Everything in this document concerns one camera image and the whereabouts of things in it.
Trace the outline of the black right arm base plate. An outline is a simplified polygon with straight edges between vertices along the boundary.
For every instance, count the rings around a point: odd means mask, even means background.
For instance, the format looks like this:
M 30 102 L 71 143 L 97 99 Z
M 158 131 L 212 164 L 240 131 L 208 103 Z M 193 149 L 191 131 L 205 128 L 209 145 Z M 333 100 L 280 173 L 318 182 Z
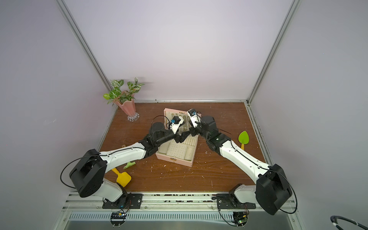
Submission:
M 211 199 L 217 202 L 219 209 L 256 209 L 255 203 L 241 203 L 230 194 L 216 194 Z

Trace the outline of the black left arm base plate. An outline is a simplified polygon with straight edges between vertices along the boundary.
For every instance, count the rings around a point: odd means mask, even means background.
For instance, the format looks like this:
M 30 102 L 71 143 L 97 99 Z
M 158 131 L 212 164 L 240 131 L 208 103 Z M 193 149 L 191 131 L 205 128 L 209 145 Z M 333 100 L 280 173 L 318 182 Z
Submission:
M 143 194 L 123 194 L 117 201 L 103 199 L 102 209 L 140 209 Z

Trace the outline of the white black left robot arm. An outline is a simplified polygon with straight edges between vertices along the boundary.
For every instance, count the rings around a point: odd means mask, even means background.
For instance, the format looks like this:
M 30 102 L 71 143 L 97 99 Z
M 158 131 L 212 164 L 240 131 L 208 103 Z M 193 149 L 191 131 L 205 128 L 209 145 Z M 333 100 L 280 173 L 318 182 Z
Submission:
M 174 124 L 170 129 L 165 129 L 163 123 L 156 122 L 142 140 L 130 146 L 103 152 L 96 149 L 87 151 L 82 157 L 72 161 L 77 164 L 69 173 L 73 183 L 71 188 L 76 189 L 82 198 L 94 195 L 116 202 L 122 197 L 123 188 L 105 179 L 105 174 L 128 162 L 148 158 L 168 141 L 184 142 L 191 132 L 179 133 L 177 127 Z

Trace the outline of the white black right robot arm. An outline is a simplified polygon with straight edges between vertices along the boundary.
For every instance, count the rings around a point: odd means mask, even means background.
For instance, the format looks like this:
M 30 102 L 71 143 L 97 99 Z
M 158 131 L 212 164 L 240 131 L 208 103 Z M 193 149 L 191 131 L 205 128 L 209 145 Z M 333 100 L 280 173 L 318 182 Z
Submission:
M 270 215 L 277 211 L 294 214 L 298 210 L 298 199 L 285 172 L 278 164 L 269 165 L 253 157 L 228 136 L 229 132 L 219 129 L 211 116 L 190 116 L 190 131 L 203 137 L 208 147 L 234 163 L 255 183 L 255 198 Z

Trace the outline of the pink jewelry box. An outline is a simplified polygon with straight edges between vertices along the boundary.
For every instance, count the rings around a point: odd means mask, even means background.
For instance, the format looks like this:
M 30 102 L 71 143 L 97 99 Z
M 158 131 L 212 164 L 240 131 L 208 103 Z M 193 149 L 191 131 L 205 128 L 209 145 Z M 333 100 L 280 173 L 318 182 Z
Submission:
M 192 167 L 198 144 L 198 135 L 193 136 L 190 133 L 191 119 L 188 112 L 166 108 L 164 109 L 164 116 L 170 121 L 166 124 L 165 129 L 172 130 L 171 125 L 173 125 L 179 137 L 162 144 L 156 152 L 157 159 Z

